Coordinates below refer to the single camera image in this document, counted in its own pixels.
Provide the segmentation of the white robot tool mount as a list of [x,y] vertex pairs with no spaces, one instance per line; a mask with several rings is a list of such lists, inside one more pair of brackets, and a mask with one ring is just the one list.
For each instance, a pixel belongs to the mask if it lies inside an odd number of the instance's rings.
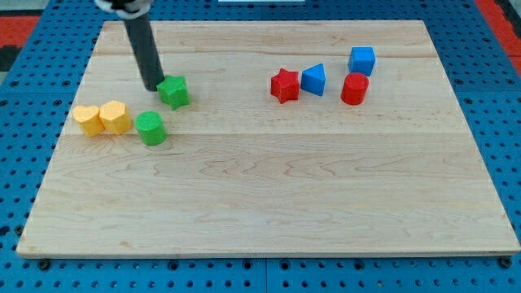
[[145,15],[154,0],[94,0],[102,11],[115,13],[123,20],[133,20]]

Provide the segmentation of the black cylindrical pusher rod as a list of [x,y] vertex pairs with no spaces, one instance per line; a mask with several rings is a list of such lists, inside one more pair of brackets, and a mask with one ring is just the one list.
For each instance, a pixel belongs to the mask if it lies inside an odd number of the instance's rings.
[[157,91],[164,80],[164,71],[156,47],[151,21],[147,13],[124,21],[130,45],[146,90]]

